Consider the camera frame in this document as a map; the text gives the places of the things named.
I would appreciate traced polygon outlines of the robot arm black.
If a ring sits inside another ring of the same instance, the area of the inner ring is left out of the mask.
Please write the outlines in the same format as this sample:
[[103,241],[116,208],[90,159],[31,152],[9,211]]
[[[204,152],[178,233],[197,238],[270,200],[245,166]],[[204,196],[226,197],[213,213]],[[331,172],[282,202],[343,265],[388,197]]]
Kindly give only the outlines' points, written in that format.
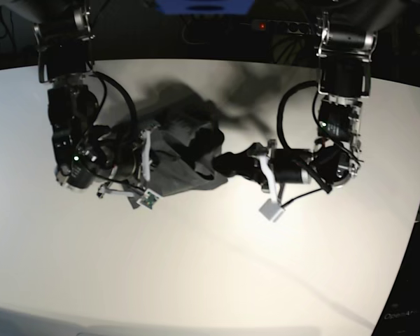
[[[126,89],[94,68],[88,1],[5,1],[4,6],[34,25],[38,80],[52,85],[48,118],[57,182],[79,191],[98,182],[99,198],[123,196],[135,209],[152,209],[160,199],[148,187],[152,130],[140,128]],[[129,111],[127,122],[114,127],[97,124],[105,101],[89,90],[87,77],[96,78],[104,90],[112,86],[121,94]]]
[[[361,168],[360,125],[364,98],[371,90],[372,55],[381,29],[391,24],[408,1],[301,1],[310,31],[317,38],[316,80],[294,85],[282,96],[276,115],[277,139],[252,144],[240,153],[224,153],[213,160],[226,176],[242,176],[269,194],[260,212],[277,220],[288,206],[286,185],[315,182],[331,193]],[[292,148],[284,134],[284,112],[290,98],[314,89],[311,114],[317,136],[312,150]]]

